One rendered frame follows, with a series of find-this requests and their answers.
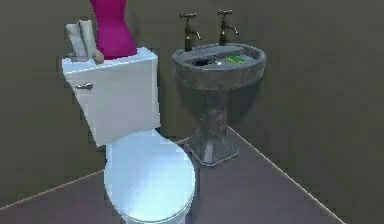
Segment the white toilet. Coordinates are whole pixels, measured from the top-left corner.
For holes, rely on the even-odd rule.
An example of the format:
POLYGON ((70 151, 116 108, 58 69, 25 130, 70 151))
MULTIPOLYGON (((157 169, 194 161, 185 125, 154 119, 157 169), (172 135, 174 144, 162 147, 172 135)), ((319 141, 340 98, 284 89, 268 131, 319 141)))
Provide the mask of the white toilet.
POLYGON ((140 47, 133 56, 61 60, 96 145, 106 148, 103 183, 124 224, 186 224, 196 187, 195 168, 164 137, 158 97, 158 56, 140 47), (92 90, 76 85, 93 83, 92 90))

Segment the bronze tap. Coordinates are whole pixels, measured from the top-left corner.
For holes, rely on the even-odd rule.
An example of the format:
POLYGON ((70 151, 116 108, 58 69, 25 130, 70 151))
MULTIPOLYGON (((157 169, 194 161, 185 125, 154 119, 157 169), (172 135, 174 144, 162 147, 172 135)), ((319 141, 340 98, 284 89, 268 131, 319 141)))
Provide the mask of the bronze tap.
POLYGON ((189 20, 195 18, 197 16, 196 13, 181 13, 179 15, 180 18, 185 18, 185 27, 184 27, 184 41, 185 46, 184 49, 186 52, 190 52, 192 50, 192 36, 195 35, 198 40, 201 40, 201 35, 198 31, 191 28, 189 25, 189 20))
POLYGON ((226 21, 226 17, 228 15, 232 15, 233 11, 231 9, 227 10, 219 10, 217 12, 218 15, 221 15, 221 24, 220 24, 220 35, 219 35, 219 45, 224 46, 227 43, 227 38, 226 38, 226 31, 227 30, 232 30, 236 35, 239 34, 238 29, 235 26, 231 26, 228 24, 226 21))

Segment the magenta vase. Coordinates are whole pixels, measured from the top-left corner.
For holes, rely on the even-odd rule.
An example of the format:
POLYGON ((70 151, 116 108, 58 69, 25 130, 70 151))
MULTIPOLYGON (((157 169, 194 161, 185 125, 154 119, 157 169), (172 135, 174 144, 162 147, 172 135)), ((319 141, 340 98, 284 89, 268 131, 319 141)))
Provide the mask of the magenta vase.
POLYGON ((97 48, 106 60, 137 53, 133 36, 125 23, 127 0, 90 0, 97 21, 97 48))

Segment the grey stone pedestal sink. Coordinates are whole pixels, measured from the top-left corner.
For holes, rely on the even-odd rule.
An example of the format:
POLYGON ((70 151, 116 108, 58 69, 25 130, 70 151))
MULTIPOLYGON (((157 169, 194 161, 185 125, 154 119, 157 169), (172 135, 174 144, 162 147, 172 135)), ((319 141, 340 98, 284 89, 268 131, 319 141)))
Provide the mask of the grey stone pedestal sink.
POLYGON ((200 164, 216 166, 239 154, 228 126, 228 95, 231 90, 251 85, 263 77, 266 53, 243 43, 201 45, 190 52, 176 50, 172 55, 173 74, 183 85, 204 92, 204 112, 200 128, 185 146, 200 164), (243 58, 232 63, 227 56, 243 58))

